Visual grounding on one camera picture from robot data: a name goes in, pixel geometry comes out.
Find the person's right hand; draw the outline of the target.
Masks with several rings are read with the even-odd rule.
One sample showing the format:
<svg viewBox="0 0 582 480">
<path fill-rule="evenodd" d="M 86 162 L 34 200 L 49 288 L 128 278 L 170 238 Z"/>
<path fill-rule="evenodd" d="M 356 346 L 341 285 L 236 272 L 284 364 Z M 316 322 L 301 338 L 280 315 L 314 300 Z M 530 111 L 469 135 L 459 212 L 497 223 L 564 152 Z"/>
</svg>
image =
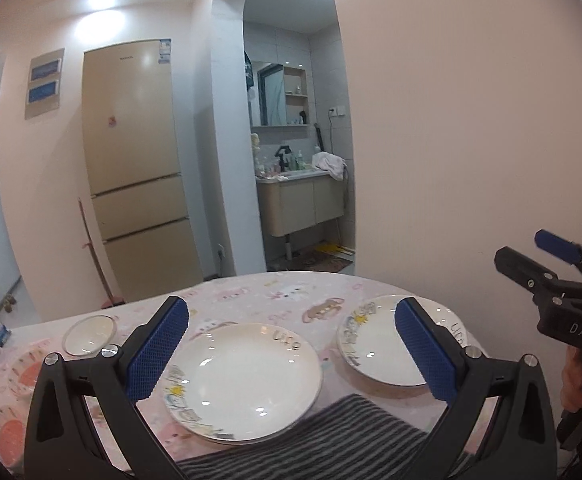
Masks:
<svg viewBox="0 0 582 480">
<path fill-rule="evenodd" d="M 582 359 L 579 348 L 567 346 L 562 370 L 560 400 L 562 408 L 576 413 L 582 408 Z"/>
</svg>

